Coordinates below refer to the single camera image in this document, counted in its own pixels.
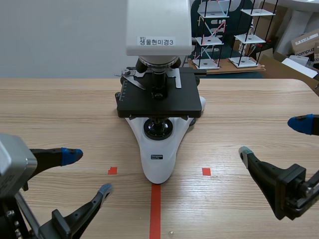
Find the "white microscope body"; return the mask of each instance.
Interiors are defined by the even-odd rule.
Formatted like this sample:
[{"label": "white microscope body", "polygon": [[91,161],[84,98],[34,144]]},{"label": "white microscope body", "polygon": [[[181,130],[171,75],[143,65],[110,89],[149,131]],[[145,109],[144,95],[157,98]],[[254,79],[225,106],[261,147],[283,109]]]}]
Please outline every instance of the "white microscope body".
[{"label": "white microscope body", "polygon": [[[128,0],[127,17],[126,53],[139,56],[153,72],[169,71],[178,56],[191,54],[189,0]],[[204,111],[205,99],[200,97],[200,102]],[[161,184],[174,169],[178,147],[193,119],[169,118],[173,130],[163,140],[146,136],[144,125],[148,119],[126,118],[139,143],[146,177]]]}]

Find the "red tape strip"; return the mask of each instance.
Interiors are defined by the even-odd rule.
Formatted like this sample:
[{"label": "red tape strip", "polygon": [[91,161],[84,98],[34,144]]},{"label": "red tape strip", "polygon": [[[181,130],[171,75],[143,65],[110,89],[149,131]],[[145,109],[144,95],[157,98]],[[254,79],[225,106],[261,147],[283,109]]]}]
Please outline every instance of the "red tape strip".
[{"label": "red tape strip", "polygon": [[210,168],[202,168],[203,176],[211,176]]},{"label": "red tape strip", "polygon": [[160,184],[152,184],[150,239],[160,239]]},{"label": "red tape strip", "polygon": [[117,167],[111,167],[108,171],[108,175],[116,175],[118,174],[118,168]]}]

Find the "white paper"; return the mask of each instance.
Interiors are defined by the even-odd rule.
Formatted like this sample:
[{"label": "white paper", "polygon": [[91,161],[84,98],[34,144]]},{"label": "white paper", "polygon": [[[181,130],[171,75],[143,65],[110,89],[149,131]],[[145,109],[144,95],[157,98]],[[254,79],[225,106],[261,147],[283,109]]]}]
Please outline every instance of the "white paper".
[{"label": "white paper", "polygon": [[309,61],[309,57],[305,57],[305,56],[294,56],[294,55],[291,55],[289,57],[289,59],[293,60],[294,62],[297,62],[297,63],[301,64],[302,66],[306,66],[307,62]]},{"label": "white paper", "polygon": [[289,67],[295,69],[296,71],[303,73],[306,76],[311,77],[311,78],[315,77],[318,74],[317,71],[314,71],[314,70],[309,69],[305,66],[302,66],[299,63],[294,62],[289,58],[286,58],[282,63],[285,64],[286,66],[289,66]]}]

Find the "metal bracket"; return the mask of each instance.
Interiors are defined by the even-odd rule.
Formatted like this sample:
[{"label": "metal bracket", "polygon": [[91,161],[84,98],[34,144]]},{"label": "metal bracket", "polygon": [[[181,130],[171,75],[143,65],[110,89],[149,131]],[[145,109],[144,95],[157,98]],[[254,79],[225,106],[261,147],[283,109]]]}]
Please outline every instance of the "metal bracket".
[{"label": "metal bracket", "polygon": [[142,90],[146,90],[146,88],[143,85],[141,85],[138,81],[134,80],[134,76],[140,78],[140,77],[143,77],[145,73],[146,72],[141,74],[141,73],[138,73],[136,70],[125,69],[122,71],[121,75],[115,75],[115,76],[124,77],[128,82],[132,83],[133,85],[139,87]]},{"label": "metal bracket", "polygon": [[24,198],[23,198],[23,196],[22,196],[22,194],[20,192],[18,192],[15,195],[15,199],[16,199],[16,203],[19,205],[20,210],[23,213],[25,219],[29,223],[33,233],[38,238],[38,236],[39,236],[38,232],[39,232],[39,228],[40,228],[39,222],[35,218],[35,216],[32,213],[30,207],[28,206],[28,204],[26,203],[26,201],[24,200]]},{"label": "metal bracket", "polygon": [[179,73],[178,68],[177,69],[167,69],[166,75],[167,75],[167,77],[175,78],[176,88],[177,89],[181,88],[180,73]]},{"label": "metal bracket", "polygon": [[134,74],[134,76],[136,76],[137,78],[142,78],[142,77],[144,77],[144,75],[146,74],[146,73],[152,73],[152,70],[147,70],[147,71],[145,71],[145,72],[143,72],[143,73],[139,73],[137,70],[131,70],[131,72]]}]

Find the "microscope base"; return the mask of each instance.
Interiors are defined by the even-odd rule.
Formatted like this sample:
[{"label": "microscope base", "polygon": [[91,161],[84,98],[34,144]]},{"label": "microscope base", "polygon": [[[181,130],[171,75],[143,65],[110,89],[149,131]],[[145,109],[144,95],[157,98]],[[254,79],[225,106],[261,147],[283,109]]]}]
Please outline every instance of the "microscope base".
[{"label": "microscope base", "polygon": [[[206,100],[200,97],[202,111]],[[167,139],[156,141],[148,138],[144,133],[144,123],[148,118],[126,118],[139,143],[142,167],[148,180],[155,184],[164,183],[172,174],[178,147],[189,128],[193,118],[169,118],[173,124],[173,132]]]}]

